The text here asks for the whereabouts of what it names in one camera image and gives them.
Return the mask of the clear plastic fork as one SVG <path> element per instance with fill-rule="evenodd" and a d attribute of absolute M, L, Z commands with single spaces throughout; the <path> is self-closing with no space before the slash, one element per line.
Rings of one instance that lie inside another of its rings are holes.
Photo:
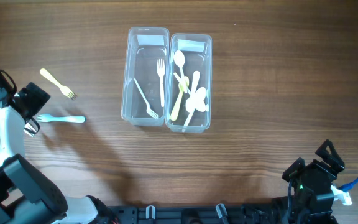
<path fill-rule="evenodd" d="M 34 137 L 35 135 L 36 135 L 36 130 L 35 130 L 35 128 L 31 125 L 31 124 L 29 124 L 29 123 L 27 123 L 25 126 L 24 126 L 24 132 L 26 133 L 26 134 L 28 134 L 30 137 Z"/>

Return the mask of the white spoon vertical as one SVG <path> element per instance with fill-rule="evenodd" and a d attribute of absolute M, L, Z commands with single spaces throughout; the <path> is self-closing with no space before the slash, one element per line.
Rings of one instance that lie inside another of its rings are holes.
<path fill-rule="evenodd" d="M 185 112 L 183 114 L 184 124 L 181 132 L 187 132 L 188 126 L 195 129 L 207 127 L 208 125 L 208 104 L 206 100 L 206 88 L 200 87 L 192 93 L 185 101 Z"/>

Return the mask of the white spoon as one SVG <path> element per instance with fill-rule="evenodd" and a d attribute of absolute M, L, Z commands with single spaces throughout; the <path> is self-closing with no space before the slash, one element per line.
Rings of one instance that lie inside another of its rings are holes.
<path fill-rule="evenodd" d="M 186 86 L 186 80 L 184 76 L 183 66 L 185 64 L 185 56 L 182 51 L 177 50 L 174 53 L 173 61 L 175 65 L 180 69 L 180 87 L 184 93 L 188 93 L 188 87 Z"/>
<path fill-rule="evenodd" d="M 193 72 L 193 78 L 192 78 L 192 81 L 191 81 L 191 94 L 190 94 L 190 97 L 186 101 L 186 110 L 189 113 L 194 110 L 193 98 L 195 96 L 195 92 L 196 92 L 196 89 L 197 89 L 197 86 L 198 86 L 199 79 L 200 79 L 200 72 L 199 71 L 194 71 Z"/>
<path fill-rule="evenodd" d="M 196 96 L 194 96 L 193 98 L 194 109 L 203 113 L 206 111 L 206 104 L 204 102 L 206 98 L 206 88 L 200 87 L 199 89 L 196 90 L 195 93 Z"/>

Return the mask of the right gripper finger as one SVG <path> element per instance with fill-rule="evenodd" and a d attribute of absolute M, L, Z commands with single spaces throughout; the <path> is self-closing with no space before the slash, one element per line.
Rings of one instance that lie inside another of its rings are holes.
<path fill-rule="evenodd" d="M 305 167 L 305 160 L 299 157 L 282 175 L 282 179 L 289 182 L 296 178 L 300 171 Z"/>
<path fill-rule="evenodd" d="M 315 154 L 322 158 L 325 163 L 329 164 L 335 172 L 340 173 L 345 169 L 344 161 L 340 158 L 330 140 L 325 140 L 316 150 Z"/>

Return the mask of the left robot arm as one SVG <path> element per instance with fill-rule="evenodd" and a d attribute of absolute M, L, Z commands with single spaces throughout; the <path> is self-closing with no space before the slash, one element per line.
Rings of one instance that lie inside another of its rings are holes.
<path fill-rule="evenodd" d="M 34 83 L 18 90 L 0 70 L 0 223 L 108 223 L 113 219 L 96 198 L 66 197 L 24 156 L 24 134 L 50 95 Z"/>

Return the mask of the yellow plastic spoon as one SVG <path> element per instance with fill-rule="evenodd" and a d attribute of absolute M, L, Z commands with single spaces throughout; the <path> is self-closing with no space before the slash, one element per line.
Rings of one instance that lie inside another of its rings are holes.
<path fill-rule="evenodd" d="M 184 94 L 184 91 L 188 89 L 189 86 L 189 78 L 187 76 L 185 76 L 185 86 L 183 86 L 181 83 L 178 84 L 179 87 L 179 93 L 177 96 L 177 100 L 173 106 L 172 112 L 170 114 L 170 119 L 172 121 L 176 121 L 178 118 L 178 114 L 179 114 L 179 110 L 180 110 L 180 105 L 181 105 L 181 100 Z"/>

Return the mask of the white fork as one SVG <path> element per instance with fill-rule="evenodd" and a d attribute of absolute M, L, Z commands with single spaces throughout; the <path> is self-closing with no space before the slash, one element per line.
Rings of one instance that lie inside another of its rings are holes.
<path fill-rule="evenodd" d="M 161 103 L 161 107 L 163 108 L 165 106 L 165 90 L 164 90 L 164 85 L 163 85 L 163 79 L 165 76 L 165 61 L 164 59 L 158 59 L 157 60 L 157 74 L 159 76 L 160 79 L 160 103 Z"/>

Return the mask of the white fork pointing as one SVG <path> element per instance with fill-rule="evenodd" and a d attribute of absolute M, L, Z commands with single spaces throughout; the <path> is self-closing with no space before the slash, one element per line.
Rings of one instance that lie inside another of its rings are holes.
<path fill-rule="evenodd" d="M 141 94 L 141 96 L 142 96 L 142 98 L 143 98 L 145 104 L 146 104 L 146 112 L 147 112 L 147 114 L 148 114 L 149 116 L 151 116 L 153 119 L 158 119 L 158 118 L 159 118 L 159 115 L 158 115 L 155 111 L 153 111 L 153 110 L 151 109 L 150 103 L 149 103 L 148 100 L 146 99 L 146 97 L 145 97 L 145 95 L 144 95 L 144 92 L 142 91 L 142 89 L 141 89 L 141 87 L 140 87 L 140 85 L 139 85 L 139 83 L 138 83 L 138 81 L 137 81 L 136 78 L 134 78 L 134 82 L 135 82 L 135 84 L 136 84 L 136 86 L 137 86 L 137 88 L 138 88 L 138 90 L 139 90 L 139 92 L 140 92 L 140 94 Z"/>

